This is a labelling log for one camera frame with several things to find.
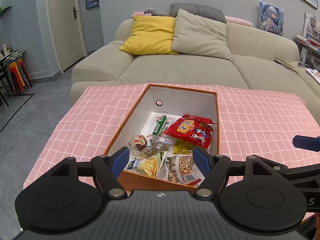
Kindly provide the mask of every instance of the blue gripper pad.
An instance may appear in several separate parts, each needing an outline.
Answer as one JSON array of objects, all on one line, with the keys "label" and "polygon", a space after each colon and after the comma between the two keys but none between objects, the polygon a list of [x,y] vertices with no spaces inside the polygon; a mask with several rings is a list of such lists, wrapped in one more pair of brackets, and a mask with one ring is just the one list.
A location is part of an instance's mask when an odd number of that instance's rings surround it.
[{"label": "blue gripper pad", "polygon": [[320,151],[320,139],[302,135],[296,135],[292,139],[292,144],[296,148],[310,150],[314,152]]},{"label": "blue gripper pad", "polygon": [[109,162],[112,163],[112,167],[110,168],[113,176],[117,179],[123,169],[129,162],[129,149],[127,147],[122,147],[116,153],[109,157]]},{"label": "blue gripper pad", "polygon": [[211,171],[209,158],[212,158],[212,156],[206,151],[201,151],[196,147],[193,148],[192,154],[194,163],[197,165],[202,175],[206,177]]}]

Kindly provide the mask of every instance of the screw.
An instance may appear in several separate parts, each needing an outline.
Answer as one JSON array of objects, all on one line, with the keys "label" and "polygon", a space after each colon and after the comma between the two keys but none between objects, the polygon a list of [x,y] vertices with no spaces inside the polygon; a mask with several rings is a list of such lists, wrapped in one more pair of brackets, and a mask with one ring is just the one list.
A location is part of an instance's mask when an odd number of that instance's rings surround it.
[{"label": "screw", "polygon": [[113,197],[121,197],[124,195],[124,190],[120,188],[113,188],[109,190],[109,195]]},{"label": "screw", "polygon": [[211,194],[212,194],[212,191],[207,189],[207,188],[201,188],[201,189],[198,189],[197,190],[197,194],[200,196],[200,197],[210,197]]}]

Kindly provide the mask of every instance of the barcode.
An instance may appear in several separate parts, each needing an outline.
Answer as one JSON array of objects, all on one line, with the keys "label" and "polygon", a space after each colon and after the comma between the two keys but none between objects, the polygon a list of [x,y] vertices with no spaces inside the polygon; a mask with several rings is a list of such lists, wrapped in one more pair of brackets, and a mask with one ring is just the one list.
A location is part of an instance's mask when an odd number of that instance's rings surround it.
[{"label": "barcode", "polygon": [[195,173],[189,174],[189,175],[184,175],[183,176],[185,182],[197,180],[198,176]]}]

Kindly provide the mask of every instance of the checkered tablecloth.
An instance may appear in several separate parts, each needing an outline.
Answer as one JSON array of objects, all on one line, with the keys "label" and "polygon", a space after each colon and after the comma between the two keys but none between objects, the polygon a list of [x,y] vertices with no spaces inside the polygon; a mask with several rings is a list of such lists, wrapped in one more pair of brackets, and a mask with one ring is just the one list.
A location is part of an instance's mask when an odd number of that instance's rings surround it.
[{"label": "checkered tablecloth", "polygon": [[[88,87],[56,126],[24,188],[66,157],[83,162],[103,154],[147,85]],[[256,154],[288,167],[320,163],[316,152],[292,145],[297,134],[320,135],[319,125],[297,95],[217,85],[165,85],[218,93],[220,153],[232,160]],[[93,184],[90,178],[81,180]]]}]

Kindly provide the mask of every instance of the gray tile floor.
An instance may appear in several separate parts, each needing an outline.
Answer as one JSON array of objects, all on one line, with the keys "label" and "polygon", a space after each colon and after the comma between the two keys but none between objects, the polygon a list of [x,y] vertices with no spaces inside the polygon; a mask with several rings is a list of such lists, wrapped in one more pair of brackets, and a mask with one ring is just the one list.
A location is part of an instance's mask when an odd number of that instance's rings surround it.
[{"label": "gray tile floor", "polygon": [[[71,108],[71,71],[55,82],[34,84],[26,90],[35,95],[0,133],[1,240],[13,239],[20,233],[14,201],[55,126]],[[10,98],[10,111],[0,108],[0,130],[28,98]]]}]

